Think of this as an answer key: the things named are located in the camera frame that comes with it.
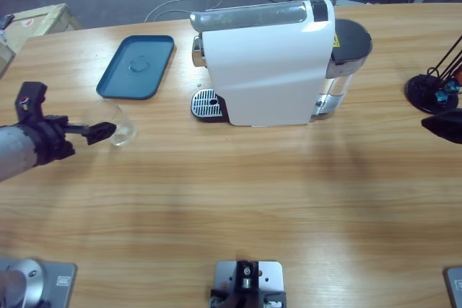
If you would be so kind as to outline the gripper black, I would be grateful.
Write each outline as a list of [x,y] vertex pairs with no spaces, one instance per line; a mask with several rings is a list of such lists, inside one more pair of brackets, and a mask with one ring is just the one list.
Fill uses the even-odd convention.
[[87,145],[91,146],[110,138],[116,130],[116,125],[109,122],[92,126],[70,124],[66,115],[47,115],[40,121],[29,120],[18,123],[17,126],[32,140],[33,153],[36,156],[34,167],[75,155],[73,144],[66,140],[66,132],[86,133],[84,137]]

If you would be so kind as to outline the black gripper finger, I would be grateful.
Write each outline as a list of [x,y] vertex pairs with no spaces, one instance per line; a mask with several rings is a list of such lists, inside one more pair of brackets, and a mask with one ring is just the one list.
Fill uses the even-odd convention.
[[460,108],[424,118],[421,124],[440,138],[452,143],[462,143],[462,110]]

